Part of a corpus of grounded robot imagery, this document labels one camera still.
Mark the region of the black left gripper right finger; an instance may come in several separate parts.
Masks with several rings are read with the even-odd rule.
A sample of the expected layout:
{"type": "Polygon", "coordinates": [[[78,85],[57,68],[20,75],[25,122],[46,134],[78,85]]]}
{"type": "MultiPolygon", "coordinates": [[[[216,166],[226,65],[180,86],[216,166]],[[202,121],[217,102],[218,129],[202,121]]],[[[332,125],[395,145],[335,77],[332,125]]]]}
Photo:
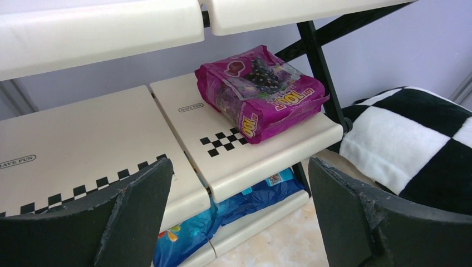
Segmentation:
{"type": "Polygon", "coordinates": [[[402,199],[318,158],[308,172],[330,266],[471,265],[471,216],[402,199]]]}

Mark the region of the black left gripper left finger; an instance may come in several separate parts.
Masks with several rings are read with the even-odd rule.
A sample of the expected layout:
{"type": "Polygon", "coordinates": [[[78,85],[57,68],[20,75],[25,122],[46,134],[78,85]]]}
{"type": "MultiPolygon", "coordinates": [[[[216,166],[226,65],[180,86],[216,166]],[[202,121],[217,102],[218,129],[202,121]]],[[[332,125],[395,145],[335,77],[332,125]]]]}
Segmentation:
{"type": "Polygon", "coordinates": [[[1,265],[150,266],[172,178],[162,158],[77,200],[1,218],[1,265]]]}

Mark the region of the purple grape candy bag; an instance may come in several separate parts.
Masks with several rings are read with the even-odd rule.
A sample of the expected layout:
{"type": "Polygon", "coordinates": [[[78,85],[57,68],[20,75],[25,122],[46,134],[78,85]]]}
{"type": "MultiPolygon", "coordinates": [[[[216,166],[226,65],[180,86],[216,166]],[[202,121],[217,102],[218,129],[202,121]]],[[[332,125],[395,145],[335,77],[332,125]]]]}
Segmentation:
{"type": "Polygon", "coordinates": [[[330,99],[324,85],[259,45],[195,70],[203,100],[250,144],[311,118],[330,99]]]}

